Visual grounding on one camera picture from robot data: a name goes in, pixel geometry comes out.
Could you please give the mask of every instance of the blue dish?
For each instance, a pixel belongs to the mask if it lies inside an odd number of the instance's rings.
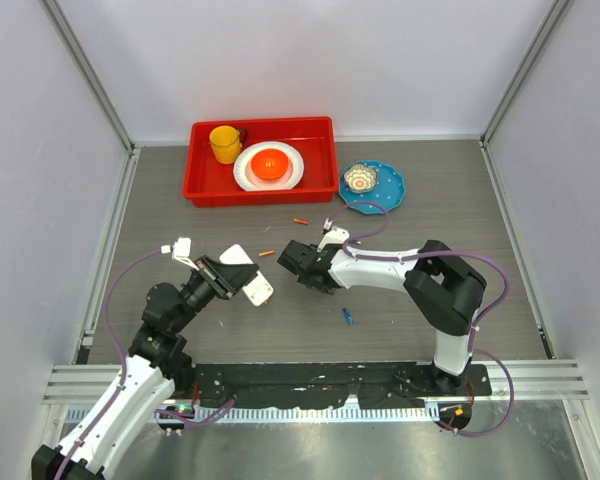
[[[344,181],[344,174],[351,166],[345,168],[340,174],[340,189],[338,191],[345,203],[367,200],[379,203],[387,210],[393,210],[402,203],[402,199],[407,194],[407,185],[400,172],[388,163],[379,160],[363,160],[357,163],[374,168],[378,172],[378,183],[370,192],[354,193],[349,190]],[[382,214],[382,210],[371,205],[354,205],[351,208],[365,215]]]

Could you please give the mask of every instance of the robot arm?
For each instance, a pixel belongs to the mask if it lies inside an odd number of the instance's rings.
[[[360,285],[408,293],[436,330],[436,383],[443,390],[462,385],[471,359],[471,322],[486,288],[484,277],[459,257],[397,260],[449,250],[442,242],[430,240],[419,250],[404,252],[349,247],[347,254],[342,246],[348,238],[346,230],[333,227],[319,245],[291,241],[278,263],[297,275],[299,283],[325,293]]]
[[[54,478],[67,455],[63,480],[112,478],[152,413],[178,393],[188,394],[194,382],[195,365],[182,351],[186,340],[180,331],[214,298],[228,300],[242,290],[257,306],[273,293],[258,265],[239,245],[225,251],[221,262],[207,256],[191,262],[189,246],[188,239],[180,239],[172,251],[174,260],[191,268],[189,281],[181,290],[161,283],[147,294],[144,324],[125,359],[126,378],[118,374],[87,417],[55,449],[40,447],[32,460],[33,480]],[[94,420],[96,425],[81,439]]]

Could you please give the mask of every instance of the white plate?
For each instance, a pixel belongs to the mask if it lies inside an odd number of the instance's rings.
[[[289,170],[281,178],[273,182],[258,178],[251,170],[251,159],[253,156],[267,148],[280,150],[287,155],[291,165]],[[290,190],[302,179],[304,174],[304,162],[302,155],[291,145],[282,142],[260,142],[245,149],[233,164],[233,177],[236,183],[246,191],[254,190]]]

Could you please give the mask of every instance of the yellow mug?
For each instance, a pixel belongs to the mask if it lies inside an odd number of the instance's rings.
[[[209,134],[209,143],[216,160],[225,165],[230,165],[236,161],[242,144],[247,141],[247,130],[244,128],[233,128],[229,125],[222,125],[214,128]]]

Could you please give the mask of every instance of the metal floor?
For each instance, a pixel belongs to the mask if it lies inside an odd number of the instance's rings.
[[[137,257],[173,243],[193,240],[192,256],[217,258],[240,243],[276,292],[269,303],[251,306],[242,295],[215,301],[183,332],[186,351],[197,362],[294,362],[426,360],[434,351],[433,329],[408,295],[371,288],[320,294],[298,285],[276,263],[289,240],[317,243],[331,204],[197,209],[182,197],[185,147],[143,148],[120,232],[111,275]],[[481,325],[476,345],[504,359],[546,358],[505,226],[477,141],[338,143],[340,167],[364,159],[394,165],[405,177],[407,196],[391,212],[391,224],[367,249],[417,248],[437,239],[452,248],[484,253],[511,273],[513,290],[503,306]],[[310,225],[293,223],[294,217]],[[347,212],[338,221],[352,232],[376,228],[377,217]],[[474,263],[487,278],[486,300],[502,288],[499,276]],[[145,295],[156,283],[176,285],[188,278],[184,266],[166,257],[133,269],[118,285],[110,309],[115,333],[128,346],[141,325]],[[342,316],[347,307],[355,324]],[[118,363],[114,345],[99,322],[89,363]]]
[[[491,427],[506,402],[481,402],[471,430]],[[182,437],[145,430],[112,480],[500,479],[584,480],[560,401],[518,402],[509,425],[484,438],[433,423],[226,425]]]

